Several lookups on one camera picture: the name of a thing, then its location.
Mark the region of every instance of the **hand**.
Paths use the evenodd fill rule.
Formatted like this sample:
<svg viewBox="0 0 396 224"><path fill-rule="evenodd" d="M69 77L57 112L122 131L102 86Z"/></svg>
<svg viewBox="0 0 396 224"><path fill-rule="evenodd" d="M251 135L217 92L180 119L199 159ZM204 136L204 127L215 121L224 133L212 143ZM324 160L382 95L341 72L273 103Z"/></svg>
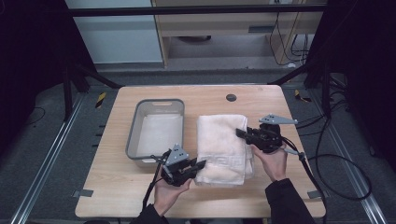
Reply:
<svg viewBox="0 0 396 224"><path fill-rule="evenodd" d="M286 160L288 153L284 150L286 147L285 144L270 154L263 153L254 145L250 145L250 147L254 154L262 161L264 171L268 174L272 182L286 178Z"/></svg>
<svg viewBox="0 0 396 224"><path fill-rule="evenodd" d="M178 196L182 192L187 191L190 188L191 181L192 179L188 179L180 187L169 185L163 179L155 184L154 208L157 211L158 215L160 215L160 217L162 217L174 205Z"/></svg>

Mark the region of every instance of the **floor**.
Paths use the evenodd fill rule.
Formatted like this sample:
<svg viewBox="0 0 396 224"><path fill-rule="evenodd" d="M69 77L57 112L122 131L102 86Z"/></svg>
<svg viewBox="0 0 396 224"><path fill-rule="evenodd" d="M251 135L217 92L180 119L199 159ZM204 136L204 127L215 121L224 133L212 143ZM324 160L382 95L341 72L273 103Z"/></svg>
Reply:
<svg viewBox="0 0 396 224"><path fill-rule="evenodd" d="M295 48L302 49L303 43L304 40L299 39ZM212 36L208 41L201 37L181 37L174 38L172 45L169 64L164 68L140 67L122 73L102 71L103 75L127 85L266 83L286 75L304 62L300 56L295 56L295 62L279 65L272 56L268 42L259 35ZM320 89L305 90L301 85L303 80L304 74L286 83L282 89L291 114L306 124L320 116ZM36 109L18 140L12 144L12 154L0 170L0 223L9 223L12 218L22 220L20 223L85 221L75 216L78 198L72 195L75 190L83 188L117 96L117 90L111 90L93 79L89 81L92 88L88 93L74 91L75 102L81 101L81 104L76 121L70 127L64 127L63 123L62 86L55 86L37 96ZM295 90L300 91L302 98L311 99L312 103L296 99ZM99 94L104 91L106 99L100 108L95 108ZM396 223L396 175L383 159L370 156L359 127L347 111L347 104L335 104L343 101L342 94L335 94L332 98L332 122L326 126L322 138L318 133L325 124L323 119L299 129L307 157L314 156L320 148L322 153L352 159L371 179L373 193L366 200L353 201L323 186L331 195L328 200L328 223ZM65 130L67 138L57 138L60 130ZM43 161L47 162L47 172L43 170ZM313 169L315 160L310 164ZM320 159L319 168L336 192L354 196L362 195L368 189L364 176L349 162Z"/></svg>

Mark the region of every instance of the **folded towel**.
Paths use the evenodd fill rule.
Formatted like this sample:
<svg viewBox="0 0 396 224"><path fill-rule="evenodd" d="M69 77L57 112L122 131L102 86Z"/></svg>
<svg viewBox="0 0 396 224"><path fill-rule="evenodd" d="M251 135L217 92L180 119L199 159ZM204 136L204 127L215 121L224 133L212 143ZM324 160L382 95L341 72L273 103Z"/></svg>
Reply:
<svg viewBox="0 0 396 224"><path fill-rule="evenodd" d="M206 160L198 172L199 186L233 187L253 177L253 154L235 129L246 130L248 119L243 115L200 116L197 120L198 161Z"/></svg>

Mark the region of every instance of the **black sleeve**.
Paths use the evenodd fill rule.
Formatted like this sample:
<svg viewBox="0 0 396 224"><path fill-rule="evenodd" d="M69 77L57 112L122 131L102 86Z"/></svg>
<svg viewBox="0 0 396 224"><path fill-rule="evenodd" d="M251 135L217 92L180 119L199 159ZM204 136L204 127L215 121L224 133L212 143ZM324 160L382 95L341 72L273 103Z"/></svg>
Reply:
<svg viewBox="0 0 396 224"><path fill-rule="evenodd" d="M165 217L160 217L152 204L149 204L131 224L168 224Z"/></svg>
<svg viewBox="0 0 396 224"><path fill-rule="evenodd" d="M275 181L265 189L274 224L315 224L303 199L289 179Z"/></svg>

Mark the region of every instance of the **person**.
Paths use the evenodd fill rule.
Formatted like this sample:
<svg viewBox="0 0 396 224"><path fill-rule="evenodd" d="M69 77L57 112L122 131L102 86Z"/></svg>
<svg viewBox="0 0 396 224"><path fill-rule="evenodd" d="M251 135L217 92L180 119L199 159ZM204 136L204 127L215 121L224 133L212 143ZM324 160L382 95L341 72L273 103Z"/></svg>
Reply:
<svg viewBox="0 0 396 224"><path fill-rule="evenodd" d="M268 203L271 207L273 224L315 224L315 220L306 208L303 199L297 193L291 181L286 178L286 161L288 153L284 147L271 154L260 151L256 146L250 145L254 154L262 162L265 173L272 183L265 189ZM154 191L154 204L147 206L133 224L141 223L168 223L163 216L177 201L178 196L190 188L191 179L180 187L168 185L160 180Z"/></svg>

